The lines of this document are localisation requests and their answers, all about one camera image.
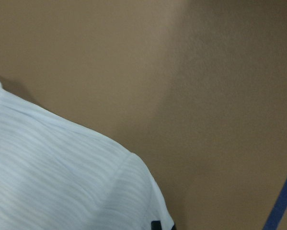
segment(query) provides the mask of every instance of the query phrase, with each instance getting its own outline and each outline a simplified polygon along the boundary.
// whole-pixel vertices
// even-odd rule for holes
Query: textured wall
[[[0,1],[0,81],[139,155],[178,230],[261,229],[287,176],[287,1]]]

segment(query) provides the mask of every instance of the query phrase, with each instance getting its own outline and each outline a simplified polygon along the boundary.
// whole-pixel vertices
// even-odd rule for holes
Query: brown wall
[[[287,1],[0,1],[0,80],[139,155],[178,230],[261,229],[287,176]]]

